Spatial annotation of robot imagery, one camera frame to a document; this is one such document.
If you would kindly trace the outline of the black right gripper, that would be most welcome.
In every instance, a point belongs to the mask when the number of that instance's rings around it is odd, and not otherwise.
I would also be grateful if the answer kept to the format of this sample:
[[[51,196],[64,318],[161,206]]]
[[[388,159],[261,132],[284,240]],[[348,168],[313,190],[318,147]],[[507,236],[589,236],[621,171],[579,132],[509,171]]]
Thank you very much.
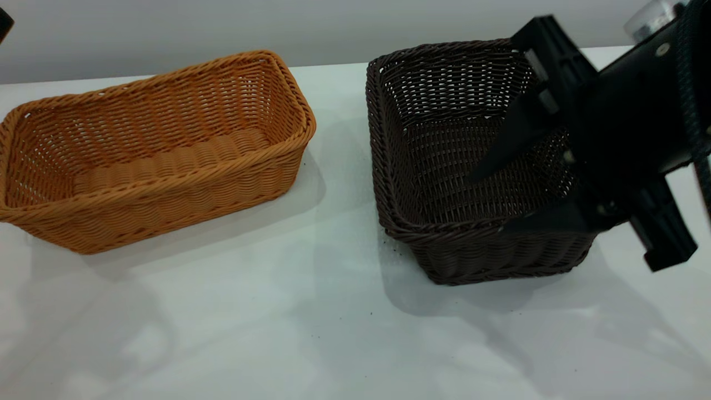
[[[500,231],[596,233],[629,221],[656,272],[685,263],[697,250],[666,176],[698,163],[698,17],[648,22],[634,35],[632,49],[597,70],[553,16],[523,26],[513,47],[540,84],[508,107],[469,180],[487,179],[563,127],[569,134],[564,161],[578,189]]]

